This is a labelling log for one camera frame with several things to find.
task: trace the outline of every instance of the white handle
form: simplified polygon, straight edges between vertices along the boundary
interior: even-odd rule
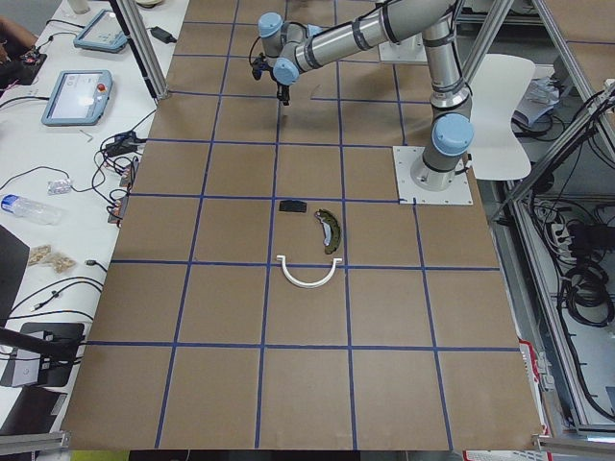
[[[340,264],[342,262],[341,257],[335,257],[333,259],[333,264],[331,266],[331,269],[329,270],[329,273],[326,274],[323,279],[320,279],[318,281],[300,281],[292,277],[290,273],[288,272],[288,269],[286,268],[286,256],[285,255],[278,255],[277,260],[282,263],[282,272],[284,272],[284,275],[286,276],[288,281],[290,281],[293,285],[299,286],[301,288],[317,288],[319,286],[324,285],[329,280],[331,280],[331,278],[333,277],[333,273],[335,272],[335,267],[337,266],[337,264]]]

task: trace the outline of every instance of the white desk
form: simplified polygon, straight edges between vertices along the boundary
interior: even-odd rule
[[[166,0],[152,10],[141,10],[146,27],[160,26],[175,37],[179,35],[189,0]],[[91,11],[81,15],[72,13],[66,0],[54,14],[61,19],[79,24],[87,22],[100,10],[109,8],[107,2],[90,2]],[[77,28],[61,23],[50,23],[40,36],[38,43],[57,32],[79,32]],[[49,96],[59,73],[62,70],[108,69],[113,76],[113,89],[105,114],[93,127],[45,127],[40,123],[45,101],[16,102],[0,109],[0,182],[39,165],[60,168],[69,173],[78,189],[90,186],[96,166],[93,156],[100,143],[115,133],[129,130],[143,116],[155,109],[143,79],[140,76],[135,58],[129,46],[119,54],[100,53],[77,49],[72,45],[73,36],[55,36],[54,40],[42,47],[48,55],[34,85],[18,86],[7,91],[0,103],[11,98],[25,95]],[[152,39],[160,66],[166,74],[174,44],[164,44]],[[153,116],[137,129],[140,137],[146,137]],[[83,132],[92,136],[90,139]],[[107,181],[100,187],[106,194],[118,186],[119,177],[107,173]],[[0,213],[0,225],[19,237],[28,246],[50,244],[54,251],[63,252],[78,264],[71,271],[56,274],[51,267],[33,266],[27,269],[21,284],[17,301],[37,291],[48,283],[71,276],[86,276],[104,280],[104,273],[98,267],[84,265],[86,259],[96,259],[107,266],[115,245],[118,229],[107,223],[106,203],[93,191],[87,193],[71,192],[65,195],[48,196],[47,182],[62,178],[61,173],[38,170],[35,173],[10,183],[0,191],[0,195],[17,194],[49,205],[63,208],[64,214],[57,226],[40,226],[24,219],[15,218],[9,213]],[[14,315],[31,313],[30,307],[46,300],[51,290],[46,290],[30,302],[20,306]],[[94,315],[98,303],[98,293],[87,285],[78,285],[66,290],[39,312],[74,309]],[[35,317],[33,319],[9,320],[7,328],[20,330],[26,322],[83,322],[87,318],[77,314],[57,314]],[[0,373],[7,362],[0,363]],[[67,386],[59,390],[70,394],[78,366],[75,367]],[[6,419],[19,389],[0,388],[0,424]],[[56,419],[52,431],[58,430],[67,404]]]

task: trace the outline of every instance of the water bottle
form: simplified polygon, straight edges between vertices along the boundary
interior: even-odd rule
[[[62,218],[61,209],[18,195],[5,195],[2,197],[0,207],[15,216],[26,218],[37,224],[58,224]]]

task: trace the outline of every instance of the white robotic arm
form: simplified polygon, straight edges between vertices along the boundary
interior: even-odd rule
[[[400,42],[422,33],[433,93],[431,142],[412,178],[427,190],[443,190],[452,181],[459,158],[473,137],[471,94],[455,49],[455,0],[387,0],[353,21],[328,30],[284,21],[275,12],[258,21],[263,51],[252,62],[253,75],[268,71],[278,97],[288,104],[288,88],[302,73],[317,69],[385,41]]]

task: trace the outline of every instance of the blue joint cap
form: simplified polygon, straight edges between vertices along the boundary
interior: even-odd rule
[[[291,86],[299,78],[299,69],[287,58],[278,58],[273,66],[273,75],[282,85]]]
[[[316,36],[323,32],[323,28],[320,26],[314,26],[313,24],[307,25],[307,36]]]
[[[282,28],[282,17],[276,12],[266,12],[258,20],[258,35],[268,38]]]
[[[470,120],[460,113],[448,113],[441,116],[435,121],[431,131],[433,146],[447,157],[463,154],[473,138],[474,128]]]

